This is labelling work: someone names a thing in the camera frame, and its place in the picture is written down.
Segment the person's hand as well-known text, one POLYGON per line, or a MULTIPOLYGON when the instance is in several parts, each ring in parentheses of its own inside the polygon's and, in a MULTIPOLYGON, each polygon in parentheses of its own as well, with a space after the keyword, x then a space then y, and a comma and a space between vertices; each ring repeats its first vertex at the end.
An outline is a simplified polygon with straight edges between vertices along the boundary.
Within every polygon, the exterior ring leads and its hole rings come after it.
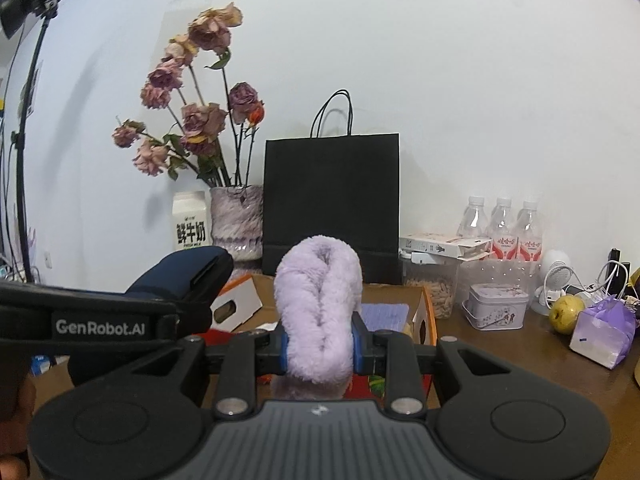
POLYGON ((1 478, 27 479, 28 427, 36 403, 29 359, 1 356, 1 478))

